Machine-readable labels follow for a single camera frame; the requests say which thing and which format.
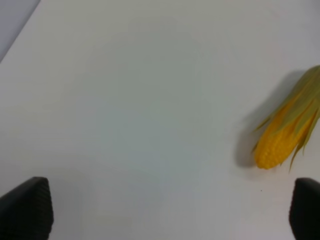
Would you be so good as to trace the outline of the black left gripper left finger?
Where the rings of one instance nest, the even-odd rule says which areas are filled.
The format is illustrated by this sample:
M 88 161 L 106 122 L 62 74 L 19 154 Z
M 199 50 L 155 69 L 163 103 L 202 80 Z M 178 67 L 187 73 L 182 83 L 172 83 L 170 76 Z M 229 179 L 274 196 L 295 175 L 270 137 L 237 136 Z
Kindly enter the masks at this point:
M 32 177 L 0 197 L 2 240 L 47 240 L 54 223 L 49 180 Z

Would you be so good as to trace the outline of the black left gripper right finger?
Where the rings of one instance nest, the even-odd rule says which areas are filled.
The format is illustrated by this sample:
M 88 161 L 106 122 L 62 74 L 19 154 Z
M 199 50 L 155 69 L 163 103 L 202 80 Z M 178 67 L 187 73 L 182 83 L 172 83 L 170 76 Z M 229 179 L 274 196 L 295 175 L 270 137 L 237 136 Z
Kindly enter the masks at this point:
M 289 224 L 296 240 L 320 238 L 320 183 L 311 178 L 295 181 Z

